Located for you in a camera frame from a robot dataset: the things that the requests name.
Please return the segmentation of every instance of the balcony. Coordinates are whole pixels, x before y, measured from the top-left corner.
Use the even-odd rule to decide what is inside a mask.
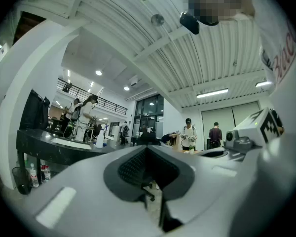
[[[67,83],[65,81],[58,79],[57,89],[63,91],[66,84]],[[93,95],[93,94],[91,94],[81,88],[78,88],[74,85],[71,86],[71,88],[69,89],[69,91],[67,93],[72,95],[73,97],[79,98],[81,102],[86,100],[89,96]],[[98,97],[98,102],[99,103],[97,104],[97,106],[101,106],[101,107],[103,107],[107,110],[110,110],[111,112],[115,112],[117,114],[126,115],[127,108],[125,108],[125,107],[122,107],[120,105],[112,103],[102,97]]]

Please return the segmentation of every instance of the ceiling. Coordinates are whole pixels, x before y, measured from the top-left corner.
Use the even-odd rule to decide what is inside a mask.
[[[252,20],[215,27],[200,24],[200,34],[193,35],[179,23],[183,0],[23,0],[20,5],[23,10],[48,11],[50,18],[64,25],[73,18],[89,20],[91,26],[82,28],[68,45],[62,66],[124,97],[150,85],[175,108],[186,109],[246,99],[270,89],[255,87],[265,74],[259,60],[259,32]],[[150,22],[157,13],[165,18],[162,27]],[[96,69],[103,70],[101,79],[95,77]],[[141,84],[124,91],[135,75]],[[196,98],[224,88],[229,92]]]

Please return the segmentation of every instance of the dark shirt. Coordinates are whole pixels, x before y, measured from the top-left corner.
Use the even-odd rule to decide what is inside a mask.
[[[171,137],[169,136],[169,134],[166,134],[161,138],[160,141],[163,142],[164,144],[166,144],[170,139],[171,139]]]
[[[217,141],[221,145],[222,131],[219,128],[212,128],[209,130],[209,135],[211,141]]]

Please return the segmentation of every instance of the plastic bottle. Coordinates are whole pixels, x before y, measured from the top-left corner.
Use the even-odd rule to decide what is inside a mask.
[[[41,176],[41,181],[42,183],[45,182],[45,161],[44,160],[40,160],[40,176]]]
[[[45,181],[48,182],[50,180],[50,170],[49,170],[49,166],[45,165]]]
[[[37,188],[39,186],[39,183],[38,183],[38,179],[37,179],[37,172],[36,172],[36,169],[34,168],[34,163],[31,163],[30,173],[31,173],[31,179],[32,179],[33,186],[34,186],[34,188]]]
[[[98,138],[97,138],[97,144],[96,147],[97,148],[102,148],[103,147],[103,142],[104,142],[104,130],[101,129]]]

